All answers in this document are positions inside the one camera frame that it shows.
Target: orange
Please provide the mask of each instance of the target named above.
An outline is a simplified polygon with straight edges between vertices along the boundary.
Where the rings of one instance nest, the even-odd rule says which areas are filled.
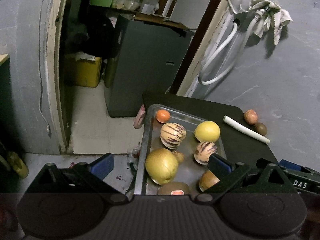
[[[168,122],[170,119],[170,113],[167,110],[161,109],[157,112],[156,119],[160,123]]]

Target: electrical wire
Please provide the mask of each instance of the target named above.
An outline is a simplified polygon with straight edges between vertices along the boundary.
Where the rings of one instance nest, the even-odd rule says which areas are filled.
[[[219,81],[220,79],[222,79],[225,75],[227,75],[230,70],[232,69],[232,67],[234,66],[234,64],[236,63],[236,61],[238,60],[239,56],[242,54],[245,45],[247,44],[247,41],[249,39],[249,36],[251,35],[252,29],[254,27],[254,25],[257,23],[257,20],[260,18],[259,15],[256,15],[251,23],[249,24],[249,27],[247,29],[247,32],[245,34],[244,40],[241,44],[241,47],[235,57],[235,59],[232,61],[232,63],[228,66],[228,68],[226,68],[226,70],[224,70],[220,75],[218,75],[217,77],[215,77],[214,79],[208,80],[208,81],[204,81],[203,80],[203,76],[204,76],[204,72],[205,70],[208,68],[208,66],[211,64],[211,62],[215,59],[215,57],[225,48],[225,46],[227,46],[227,44],[232,40],[232,38],[235,36],[236,31],[238,29],[238,25],[237,23],[233,23],[233,29],[232,32],[230,33],[230,35],[228,36],[228,38],[226,38],[226,40],[216,49],[216,51],[212,54],[212,56],[208,59],[208,61],[205,63],[205,65],[202,67],[200,73],[199,73],[199,83],[202,85],[210,85],[213,84],[217,81]]]
[[[41,7],[40,7],[40,17],[39,17],[39,61],[38,61],[38,70],[39,70],[39,79],[40,79],[40,99],[39,99],[39,112],[43,118],[43,120],[47,124],[47,132],[50,134],[50,125],[47,121],[47,119],[44,117],[42,113],[42,96],[43,96],[43,83],[42,83],[42,78],[41,78],[41,67],[40,67],[40,57],[41,57],[41,14],[42,14],[42,6],[43,6],[44,0],[41,2]]]
[[[232,19],[232,17],[233,17],[232,14],[229,14],[224,21],[229,24],[230,21],[231,21],[231,19]],[[229,36],[232,36],[232,38],[235,36],[236,30],[238,29],[238,26],[239,26],[239,25],[240,25],[240,21],[237,20],[237,19],[235,19],[235,20],[233,21],[232,32],[231,32],[231,34],[230,34]],[[224,35],[224,32],[226,31],[226,29],[227,29],[226,26],[224,27],[224,31],[223,31],[223,28],[221,28],[221,33],[220,33],[220,35],[219,35],[218,38],[217,38],[217,42],[218,42],[218,43],[220,43],[221,39],[223,38],[223,35]],[[216,48],[216,49],[211,49],[211,51],[209,52],[209,55],[207,56],[207,59],[210,59],[210,57],[217,51],[217,49],[219,49],[218,44],[217,44],[217,48]]]

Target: concrete floor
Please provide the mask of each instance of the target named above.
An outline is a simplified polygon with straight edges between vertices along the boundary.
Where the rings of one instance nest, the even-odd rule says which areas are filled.
[[[66,87],[72,93],[72,122],[69,151],[75,154],[127,153],[142,140],[143,128],[133,127],[134,118],[108,115],[104,84],[96,88]]]
[[[40,154],[25,154],[24,161],[29,168],[29,175],[25,179],[18,179],[16,193],[0,194],[4,197],[6,206],[15,211],[15,207],[27,190],[35,176],[46,163],[55,163],[58,168],[68,168],[70,165],[79,162],[91,163],[101,155],[40,155]],[[103,180],[121,193],[126,193],[129,188],[133,174],[127,163],[127,155],[114,155],[115,167],[113,171]],[[8,177],[16,177],[14,171]],[[1,235],[0,239],[19,240],[24,236],[21,228],[17,232],[7,233],[5,237]]]

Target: rag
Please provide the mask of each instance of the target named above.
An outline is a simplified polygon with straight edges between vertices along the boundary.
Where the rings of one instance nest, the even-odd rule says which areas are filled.
[[[263,33],[272,27],[274,29],[274,45],[279,42],[282,28],[293,21],[289,12],[282,9],[278,1],[228,0],[228,3],[231,14],[254,11],[255,14],[259,15],[260,20],[253,27],[253,33],[261,38]],[[260,11],[262,8],[267,8],[265,13]]]

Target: black table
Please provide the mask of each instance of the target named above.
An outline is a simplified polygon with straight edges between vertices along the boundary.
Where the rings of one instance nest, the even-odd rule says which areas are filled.
[[[244,135],[223,122],[223,117],[227,115],[252,129],[244,121],[241,109],[236,106],[151,91],[144,92],[142,98],[147,111],[151,105],[161,104],[215,122],[220,127],[223,147],[231,163],[244,162],[256,167],[256,161],[259,158],[277,163],[275,156],[265,143]]]

